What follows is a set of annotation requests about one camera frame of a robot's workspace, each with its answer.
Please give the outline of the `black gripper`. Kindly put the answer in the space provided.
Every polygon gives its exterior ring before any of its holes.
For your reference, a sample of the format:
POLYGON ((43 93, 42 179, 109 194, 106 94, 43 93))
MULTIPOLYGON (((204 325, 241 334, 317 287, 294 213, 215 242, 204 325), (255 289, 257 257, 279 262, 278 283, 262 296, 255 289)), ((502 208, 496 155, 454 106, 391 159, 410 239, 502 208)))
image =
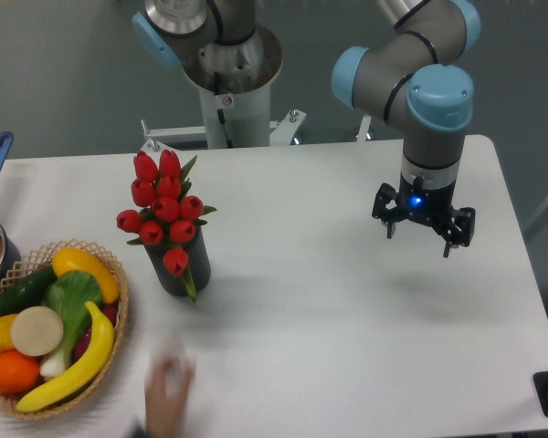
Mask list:
POLYGON ((396 223, 410 220, 424 225, 445 225, 443 256, 448 258, 453 248, 468 247, 475 231, 476 210, 472 207, 455 209, 452 198, 456 182, 438 188, 414 186, 403 177, 396 190, 384 182, 379 187, 372 209, 372 217, 386 227, 386 237, 391 239, 396 223))

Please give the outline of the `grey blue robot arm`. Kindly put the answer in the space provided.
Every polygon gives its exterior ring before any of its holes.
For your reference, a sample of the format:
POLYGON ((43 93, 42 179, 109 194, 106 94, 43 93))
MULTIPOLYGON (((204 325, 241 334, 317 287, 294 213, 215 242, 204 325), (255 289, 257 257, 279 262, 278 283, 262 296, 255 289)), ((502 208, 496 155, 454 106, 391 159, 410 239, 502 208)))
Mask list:
MULTIPOLYGON (((473 113, 471 77, 455 61, 480 36, 467 1, 383 1, 395 37, 378 51, 350 47, 337 59, 333 95, 404 138, 400 183, 383 184, 372 215, 389 231, 408 220, 446 248, 470 244, 475 211, 452 197, 473 113)), ((147 52, 181 68, 197 87, 212 149, 270 143, 270 85, 282 61, 277 38, 252 1, 148 1, 132 18, 147 52)))

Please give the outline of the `blurred human hand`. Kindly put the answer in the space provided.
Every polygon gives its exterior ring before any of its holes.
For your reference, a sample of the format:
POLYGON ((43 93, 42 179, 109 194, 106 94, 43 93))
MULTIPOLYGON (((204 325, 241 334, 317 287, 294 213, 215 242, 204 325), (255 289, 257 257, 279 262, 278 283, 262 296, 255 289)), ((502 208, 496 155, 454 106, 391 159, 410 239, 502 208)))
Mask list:
POLYGON ((178 437, 184 428, 195 362, 183 344, 155 351, 145 384, 145 431, 150 437, 178 437))

